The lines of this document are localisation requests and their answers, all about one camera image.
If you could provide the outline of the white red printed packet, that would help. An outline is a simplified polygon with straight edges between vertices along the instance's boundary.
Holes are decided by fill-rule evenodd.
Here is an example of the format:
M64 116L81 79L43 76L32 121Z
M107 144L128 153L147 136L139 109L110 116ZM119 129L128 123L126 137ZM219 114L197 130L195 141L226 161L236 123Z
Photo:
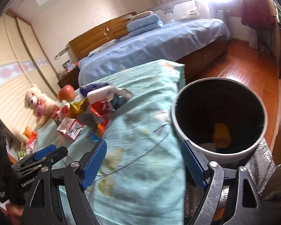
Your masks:
M72 141L75 141L83 129L83 125L75 118L64 118L59 126L57 132L63 136L68 137Z

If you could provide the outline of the red snack wrappers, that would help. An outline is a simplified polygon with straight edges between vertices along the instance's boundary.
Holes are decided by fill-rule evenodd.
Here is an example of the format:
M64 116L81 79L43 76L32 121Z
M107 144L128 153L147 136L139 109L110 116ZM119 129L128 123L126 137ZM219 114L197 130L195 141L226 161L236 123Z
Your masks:
M106 128L110 124L109 118L106 116L108 113L105 108L105 103L95 102L87 106L85 112L77 117L77 120L86 125L91 132L91 135L96 137L103 137Z

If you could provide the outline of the red white candy wrapper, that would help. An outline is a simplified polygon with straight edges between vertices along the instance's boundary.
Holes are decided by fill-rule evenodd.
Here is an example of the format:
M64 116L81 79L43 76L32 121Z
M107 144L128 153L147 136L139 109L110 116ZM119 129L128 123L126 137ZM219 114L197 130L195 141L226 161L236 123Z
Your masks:
M64 118L66 118L69 115L69 107L70 107L69 102L63 100L61 104L56 108L55 112L52 115L52 118L62 121Z

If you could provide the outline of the grey round trash bin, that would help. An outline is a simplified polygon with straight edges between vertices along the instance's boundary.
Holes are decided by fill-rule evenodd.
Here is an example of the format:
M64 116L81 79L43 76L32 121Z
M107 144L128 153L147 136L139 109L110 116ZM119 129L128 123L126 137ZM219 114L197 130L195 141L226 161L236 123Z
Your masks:
M199 79L179 90L171 119L181 141L225 165L249 160L268 125L265 105L255 91L221 77Z

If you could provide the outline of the orange toy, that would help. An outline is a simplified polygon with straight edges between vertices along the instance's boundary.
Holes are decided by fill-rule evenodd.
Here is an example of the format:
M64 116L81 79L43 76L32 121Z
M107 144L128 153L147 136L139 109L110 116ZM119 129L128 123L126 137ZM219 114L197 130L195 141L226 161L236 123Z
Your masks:
M37 138L37 132L29 126L25 128L23 135L27 138Z

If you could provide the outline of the teal floral bedsheet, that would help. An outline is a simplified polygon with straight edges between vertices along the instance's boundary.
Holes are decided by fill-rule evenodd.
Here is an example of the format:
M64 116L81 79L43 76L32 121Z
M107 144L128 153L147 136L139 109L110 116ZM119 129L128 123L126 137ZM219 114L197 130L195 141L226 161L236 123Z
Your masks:
M164 59L101 78L133 98L110 116L107 154L86 197L100 224L182 224L185 170L171 107L184 66Z

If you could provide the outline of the cream teddy bear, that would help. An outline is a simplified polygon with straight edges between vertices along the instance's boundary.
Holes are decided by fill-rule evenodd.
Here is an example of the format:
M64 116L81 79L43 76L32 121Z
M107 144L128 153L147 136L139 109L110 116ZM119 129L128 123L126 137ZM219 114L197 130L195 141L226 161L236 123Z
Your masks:
M33 111L38 127L42 127L58 107L59 104L42 93L36 84L32 84L25 94L25 108Z

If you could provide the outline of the red apple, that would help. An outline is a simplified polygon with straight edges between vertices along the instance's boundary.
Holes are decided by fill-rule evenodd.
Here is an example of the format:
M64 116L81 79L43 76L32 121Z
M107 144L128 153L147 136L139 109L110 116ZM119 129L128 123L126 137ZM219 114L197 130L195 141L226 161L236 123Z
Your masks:
M71 85L67 84L59 90L57 96L60 102L62 102L63 100L71 102L75 98L74 88Z

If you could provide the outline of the blue white snack bag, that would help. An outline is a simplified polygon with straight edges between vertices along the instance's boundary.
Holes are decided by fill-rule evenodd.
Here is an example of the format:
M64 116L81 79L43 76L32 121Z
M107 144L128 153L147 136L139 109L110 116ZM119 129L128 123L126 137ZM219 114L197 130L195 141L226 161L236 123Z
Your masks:
M110 83L107 83L107 82L83 85L80 87L80 93L85 98L89 92L102 88L102 87L109 86L109 85L110 85Z

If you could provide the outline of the dark wooden nightstand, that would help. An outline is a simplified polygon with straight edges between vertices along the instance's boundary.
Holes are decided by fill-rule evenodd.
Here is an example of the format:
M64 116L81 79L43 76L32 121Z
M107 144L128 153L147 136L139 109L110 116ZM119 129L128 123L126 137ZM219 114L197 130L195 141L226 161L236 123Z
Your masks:
M69 73L66 75L62 76L59 81L58 85L63 88L66 85L71 85L74 90L77 90L79 88L78 84L78 75L79 75L79 68L75 67L73 70L71 70Z

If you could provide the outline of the framed photo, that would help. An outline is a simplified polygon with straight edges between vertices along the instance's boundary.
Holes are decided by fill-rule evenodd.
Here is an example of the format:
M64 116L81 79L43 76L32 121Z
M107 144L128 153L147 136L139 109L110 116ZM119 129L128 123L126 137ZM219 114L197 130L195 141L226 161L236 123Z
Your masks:
M75 68L75 64L71 60L67 60L65 63L62 64L64 70L69 73Z

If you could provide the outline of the wooden headboard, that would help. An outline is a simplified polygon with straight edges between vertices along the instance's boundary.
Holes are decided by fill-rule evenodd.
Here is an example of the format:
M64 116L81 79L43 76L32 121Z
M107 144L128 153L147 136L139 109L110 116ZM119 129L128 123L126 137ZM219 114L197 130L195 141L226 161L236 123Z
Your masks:
M70 60L78 62L94 49L111 40L126 36L128 34L126 26L134 15L136 15L136 12L111 19L69 41L67 47Z

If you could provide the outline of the folded blue quilt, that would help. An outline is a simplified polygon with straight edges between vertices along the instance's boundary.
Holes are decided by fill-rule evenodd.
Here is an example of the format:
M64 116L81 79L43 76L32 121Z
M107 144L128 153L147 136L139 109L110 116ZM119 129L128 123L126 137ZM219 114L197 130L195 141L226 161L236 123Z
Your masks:
M157 14L153 13L142 18L134 19L133 21L129 22L126 27L129 32L133 32L137 29L151 25L157 26L157 28L163 27L163 22Z

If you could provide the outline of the dark red curtain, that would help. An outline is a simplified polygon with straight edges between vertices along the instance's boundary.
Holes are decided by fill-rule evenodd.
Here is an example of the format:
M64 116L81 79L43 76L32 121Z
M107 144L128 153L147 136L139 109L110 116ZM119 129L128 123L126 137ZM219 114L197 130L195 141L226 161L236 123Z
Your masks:
M252 29L273 30L275 20L267 0L242 0L241 24Z

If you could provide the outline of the grey bed guard rail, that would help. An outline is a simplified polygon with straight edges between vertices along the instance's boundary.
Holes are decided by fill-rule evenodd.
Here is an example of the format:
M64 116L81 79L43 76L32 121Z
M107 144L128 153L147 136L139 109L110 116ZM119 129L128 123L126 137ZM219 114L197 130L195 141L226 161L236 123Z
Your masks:
M157 14L163 23L176 22L181 19L195 18L200 14L196 0L171 0L149 9Z

